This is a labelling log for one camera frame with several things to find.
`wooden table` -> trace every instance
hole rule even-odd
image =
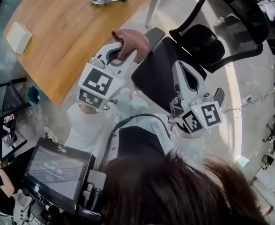
[[[23,0],[3,35],[13,22],[23,24],[32,33],[24,54],[16,56],[49,99],[60,105],[111,31],[150,1],[128,0],[96,7],[89,0]],[[146,26],[159,1],[151,1]]]

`teal object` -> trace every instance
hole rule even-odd
[[[38,105],[49,99],[39,87],[30,87],[27,96],[32,106]]]

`brown cloth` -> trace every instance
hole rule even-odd
[[[118,54],[118,60],[122,61],[128,54],[137,49],[137,56],[134,60],[140,63],[149,51],[149,40],[142,33],[132,29],[117,29],[112,31],[112,36],[117,42],[124,44]]]

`concrete floor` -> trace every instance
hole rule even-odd
[[[0,10],[0,79],[2,80],[23,73],[22,67],[2,37],[5,24],[20,1],[4,0]],[[190,15],[196,1],[161,0],[151,26],[159,27],[166,33],[170,29],[178,27]],[[143,7],[122,28],[146,32],[148,29],[144,26],[144,21],[148,7],[148,5]],[[239,107],[247,95],[250,94],[252,100],[255,100],[260,94],[264,96],[273,87],[275,57],[267,43],[265,42],[263,45],[264,50],[261,55],[236,61],[219,69],[214,74],[208,74],[206,85],[210,92],[214,93],[218,87],[225,91],[225,107]],[[132,81],[128,81],[127,86],[133,90]],[[164,112],[152,101],[146,100],[153,112]],[[238,159],[242,155],[250,159],[246,173],[251,177],[260,168],[263,155],[268,153],[272,147],[271,143],[263,143],[262,139],[267,135],[266,124],[275,114],[274,101],[275,95],[271,95],[263,102],[257,101],[255,105],[250,104],[242,108],[240,117],[236,110],[224,113],[223,124],[220,127],[206,132],[199,139],[182,139],[180,146],[183,149],[194,146],[201,152],[201,156],[213,155],[228,161]],[[58,137],[59,142],[64,143],[70,130],[66,110],[74,102],[75,86],[60,107],[47,101],[24,111],[19,119],[18,130],[29,140],[25,149],[36,144],[38,138],[43,135],[44,125],[48,125]]]

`gray floor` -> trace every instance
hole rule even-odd
[[[19,2],[20,0],[4,0],[0,10],[0,81],[23,73],[2,36],[2,30]],[[152,26],[159,27],[165,32],[178,27],[189,16],[195,4],[196,0],[161,0],[158,11],[153,17]],[[143,7],[122,28],[146,32],[147,29],[143,24],[148,7],[148,5]],[[275,57],[271,54],[267,43],[263,45],[264,51],[261,55],[236,61],[214,74],[208,74],[206,84],[210,92],[215,92],[218,87],[224,89],[225,107],[238,108],[245,96],[251,94],[252,100],[255,100],[260,94],[264,96],[273,87]],[[132,81],[127,81],[127,87],[133,90]],[[152,101],[145,99],[153,112],[164,112]],[[255,105],[248,105],[241,109],[240,117],[237,110],[224,113],[223,124],[220,127],[212,129],[199,139],[182,139],[181,147],[185,149],[187,146],[196,146],[204,156],[210,154],[225,160],[238,159],[242,155],[251,161],[246,168],[246,172],[251,177],[260,168],[262,156],[271,149],[271,144],[263,143],[262,138],[266,135],[266,123],[275,114],[274,101],[275,96],[271,95],[263,102],[257,101]],[[61,107],[47,101],[27,109],[19,119],[18,126],[19,131],[29,140],[26,149],[34,146],[37,139],[43,135],[44,125],[48,125],[58,137],[59,142],[64,143],[70,129],[66,110],[74,102],[75,86]]]

